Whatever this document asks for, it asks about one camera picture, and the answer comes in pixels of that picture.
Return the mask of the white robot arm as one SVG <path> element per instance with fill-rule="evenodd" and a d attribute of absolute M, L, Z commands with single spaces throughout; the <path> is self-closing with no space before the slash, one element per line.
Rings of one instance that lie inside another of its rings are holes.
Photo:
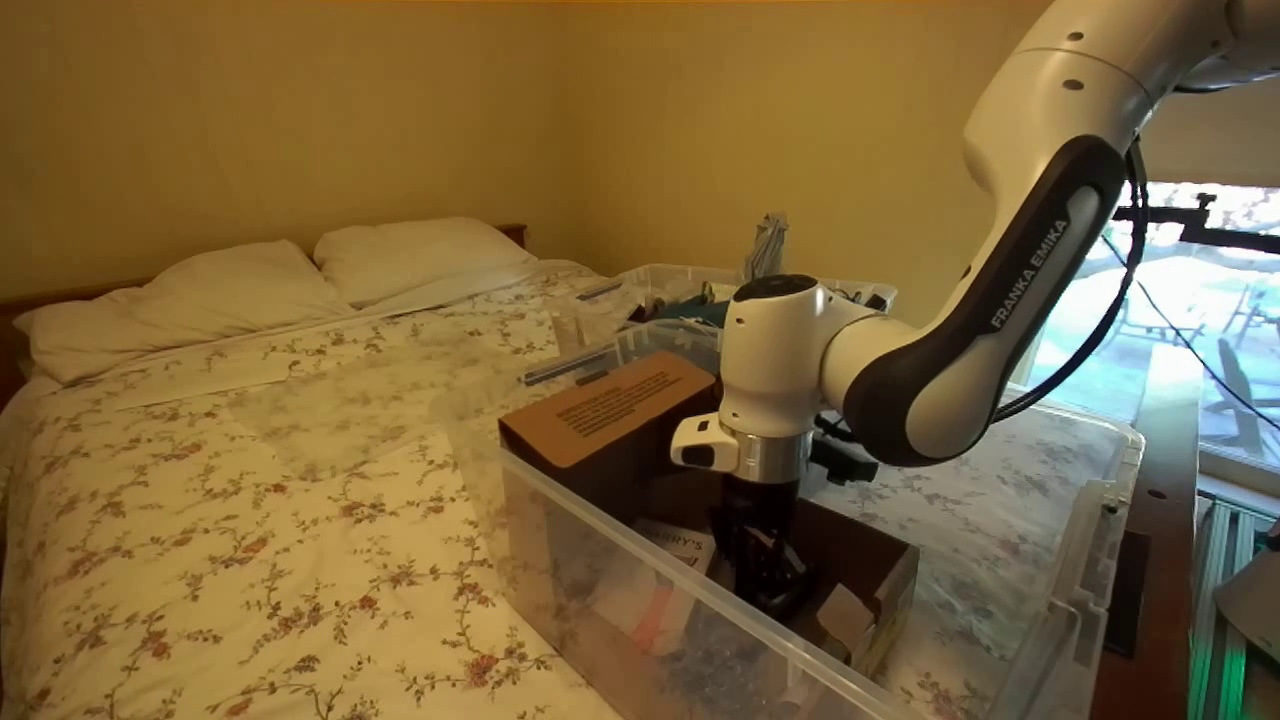
<path fill-rule="evenodd" d="M 1000 394 L 1136 176 L 1136 140 L 1170 93 L 1276 78 L 1280 0 L 1046 0 L 983 83 L 965 163 L 991 223 L 940 317 L 910 329 L 812 277 L 737 288 L 718 337 L 718 407 L 677 427 L 671 457 L 752 488 L 714 528 L 733 588 L 799 618 L 816 573 L 790 543 L 812 427 L 834 413 L 899 469 L 965 457 L 1000 420 Z"/>

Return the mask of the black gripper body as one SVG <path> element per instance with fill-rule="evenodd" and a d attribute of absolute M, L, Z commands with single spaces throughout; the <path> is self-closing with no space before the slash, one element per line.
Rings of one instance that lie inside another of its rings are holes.
<path fill-rule="evenodd" d="M 733 593 L 770 622 L 797 622 L 812 599 L 816 573 L 790 549 L 797 493 L 782 483 L 726 480 L 711 513 Z"/>

